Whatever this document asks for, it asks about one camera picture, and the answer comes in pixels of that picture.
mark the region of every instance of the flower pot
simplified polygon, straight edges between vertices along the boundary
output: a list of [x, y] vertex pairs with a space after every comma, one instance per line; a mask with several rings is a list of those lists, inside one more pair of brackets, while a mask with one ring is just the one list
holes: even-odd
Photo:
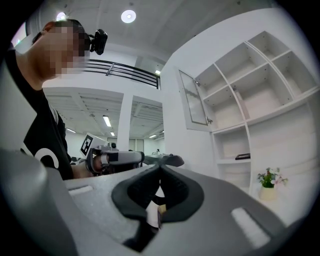
[[259, 198], [261, 200], [275, 200], [277, 198], [277, 191], [274, 187], [261, 187]]

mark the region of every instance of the potted plant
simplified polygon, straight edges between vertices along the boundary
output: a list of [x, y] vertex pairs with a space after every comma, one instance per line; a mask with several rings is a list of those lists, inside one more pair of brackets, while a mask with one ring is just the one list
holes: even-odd
[[268, 167], [266, 173], [259, 173], [258, 180], [262, 184], [259, 198], [261, 200], [274, 200], [277, 198], [277, 192], [275, 190], [275, 185], [284, 184], [286, 185], [288, 182], [287, 178], [283, 178], [280, 173], [280, 169], [277, 168], [275, 171]]

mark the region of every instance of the metal railing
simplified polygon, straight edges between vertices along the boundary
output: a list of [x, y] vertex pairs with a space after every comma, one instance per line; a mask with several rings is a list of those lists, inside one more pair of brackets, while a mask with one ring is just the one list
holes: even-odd
[[83, 71], [127, 78], [159, 89], [160, 77], [158, 75], [134, 66], [107, 60], [90, 59]]

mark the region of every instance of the cabinet door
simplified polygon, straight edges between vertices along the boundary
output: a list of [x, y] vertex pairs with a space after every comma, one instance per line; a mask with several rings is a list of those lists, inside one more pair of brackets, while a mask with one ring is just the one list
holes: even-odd
[[181, 95], [185, 125], [187, 129], [210, 132], [208, 114], [204, 108], [195, 79], [185, 72], [176, 70]]

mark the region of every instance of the person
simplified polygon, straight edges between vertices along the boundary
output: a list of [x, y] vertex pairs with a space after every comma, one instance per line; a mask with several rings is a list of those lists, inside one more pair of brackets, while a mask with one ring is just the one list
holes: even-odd
[[[66, 128], [59, 113], [50, 106], [44, 91], [45, 81], [54, 79], [83, 62], [89, 54], [90, 38], [79, 21], [67, 19], [47, 23], [24, 54], [9, 49], [5, 63], [17, 87], [36, 112], [21, 151], [58, 169], [63, 180], [91, 177], [85, 163], [71, 165]], [[94, 166], [101, 170], [101, 159]]]

